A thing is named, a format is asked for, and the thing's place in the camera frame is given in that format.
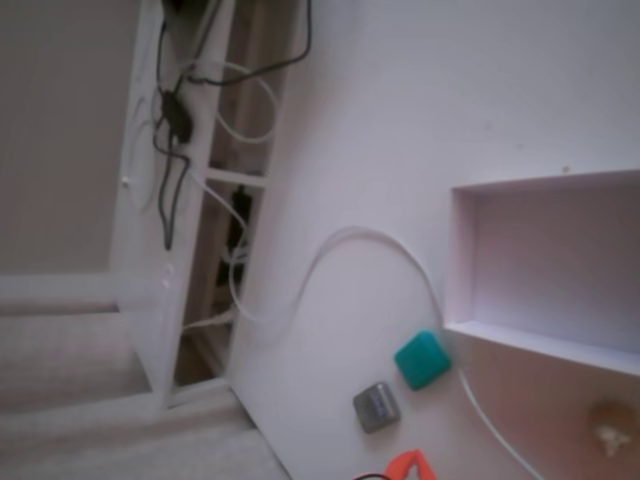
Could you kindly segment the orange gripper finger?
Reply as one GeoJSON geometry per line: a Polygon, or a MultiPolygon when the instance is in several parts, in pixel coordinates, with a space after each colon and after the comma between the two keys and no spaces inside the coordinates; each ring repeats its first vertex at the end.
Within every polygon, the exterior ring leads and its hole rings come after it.
{"type": "Polygon", "coordinates": [[[385,476],[391,480],[436,480],[437,476],[419,449],[401,453],[390,461],[385,476]]]}

